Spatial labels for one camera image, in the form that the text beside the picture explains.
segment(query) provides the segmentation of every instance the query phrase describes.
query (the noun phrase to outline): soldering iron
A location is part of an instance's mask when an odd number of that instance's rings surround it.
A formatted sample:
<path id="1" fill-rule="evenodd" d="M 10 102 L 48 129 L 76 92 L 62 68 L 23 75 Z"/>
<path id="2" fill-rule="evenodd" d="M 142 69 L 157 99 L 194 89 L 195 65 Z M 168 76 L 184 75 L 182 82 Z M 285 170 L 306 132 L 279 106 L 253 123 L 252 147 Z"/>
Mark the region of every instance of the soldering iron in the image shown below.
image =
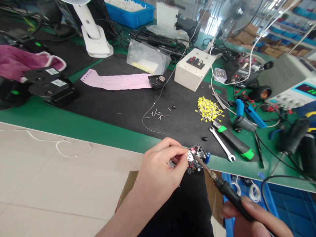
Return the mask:
<path id="1" fill-rule="evenodd" d="M 256 221 L 256 219 L 246 211 L 242 205 L 241 197 L 231 188 L 230 184 L 222 177 L 218 177 L 213 171 L 211 171 L 198 156 L 195 155 L 194 159 L 196 159 L 199 164 L 208 172 L 219 192 L 227 197 L 227 199 L 234 205 L 234 207 L 236 207 L 240 214 L 242 214 L 242 216 L 249 222 Z M 269 231 L 272 237 L 277 237 L 268 227 L 266 227 L 266 229 Z"/>

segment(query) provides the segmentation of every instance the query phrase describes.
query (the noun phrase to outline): pink paper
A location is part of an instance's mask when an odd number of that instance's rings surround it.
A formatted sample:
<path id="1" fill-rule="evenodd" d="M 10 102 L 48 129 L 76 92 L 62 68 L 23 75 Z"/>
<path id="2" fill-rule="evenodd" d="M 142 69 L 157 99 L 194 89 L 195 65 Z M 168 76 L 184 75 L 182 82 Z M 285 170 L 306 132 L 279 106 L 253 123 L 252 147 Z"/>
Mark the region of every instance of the pink paper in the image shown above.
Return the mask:
<path id="1" fill-rule="evenodd" d="M 95 70 L 89 69 L 80 80 L 92 87 L 118 91 L 151 88 L 148 76 L 151 76 L 151 74 L 142 73 L 122 76 L 99 76 Z"/>

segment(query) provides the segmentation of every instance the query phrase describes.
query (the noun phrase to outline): pile of yellow capacitors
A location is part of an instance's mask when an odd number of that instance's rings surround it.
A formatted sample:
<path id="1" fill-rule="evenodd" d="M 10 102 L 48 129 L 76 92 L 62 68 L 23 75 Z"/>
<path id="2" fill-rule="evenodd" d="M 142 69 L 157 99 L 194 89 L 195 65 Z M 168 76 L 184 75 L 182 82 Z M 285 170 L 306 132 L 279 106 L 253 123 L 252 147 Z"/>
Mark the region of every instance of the pile of yellow capacitors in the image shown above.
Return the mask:
<path id="1" fill-rule="evenodd" d="M 204 120 L 205 122 L 213 122 L 215 119 L 217 119 L 219 122 L 221 122 L 221 120 L 219 120 L 217 117 L 219 115 L 225 117 L 225 115 L 222 114 L 223 110 L 219 109 L 216 103 L 205 99 L 204 96 L 198 99 L 197 106 L 198 110 L 195 110 L 195 112 L 198 112 L 202 116 L 201 121 Z"/>

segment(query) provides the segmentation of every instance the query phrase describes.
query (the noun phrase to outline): pink towel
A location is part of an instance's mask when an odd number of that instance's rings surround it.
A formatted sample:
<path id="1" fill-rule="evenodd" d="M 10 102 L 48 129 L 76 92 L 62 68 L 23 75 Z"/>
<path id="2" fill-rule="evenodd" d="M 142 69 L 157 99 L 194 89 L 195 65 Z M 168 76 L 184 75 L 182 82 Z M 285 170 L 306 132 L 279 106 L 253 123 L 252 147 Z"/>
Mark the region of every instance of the pink towel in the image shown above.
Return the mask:
<path id="1" fill-rule="evenodd" d="M 29 53 L 10 45 L 0 45 L 0 76 L 23 82 L 23 73 L 51 66 L 58 71 L 66 67 L 61 58 L 47 52 Z"/>

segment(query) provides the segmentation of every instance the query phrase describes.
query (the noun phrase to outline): desk lamp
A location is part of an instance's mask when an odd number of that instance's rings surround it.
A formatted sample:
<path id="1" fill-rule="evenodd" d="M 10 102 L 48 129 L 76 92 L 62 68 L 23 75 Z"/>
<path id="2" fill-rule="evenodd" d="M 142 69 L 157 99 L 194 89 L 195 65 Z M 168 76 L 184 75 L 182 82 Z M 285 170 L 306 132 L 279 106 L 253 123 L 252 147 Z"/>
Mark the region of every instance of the desk lamp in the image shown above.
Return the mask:
<path id="1" fill-rule="evenodd" d="M 113 54 L 113 47 L 106 40 L 104 30 L 95 24 L 91 12 L 87 6 L 90 0 L 62 0 L 72 4 L 81 20 L 82 35 L 86 49 L 90 57 L 107 58 Z"/>

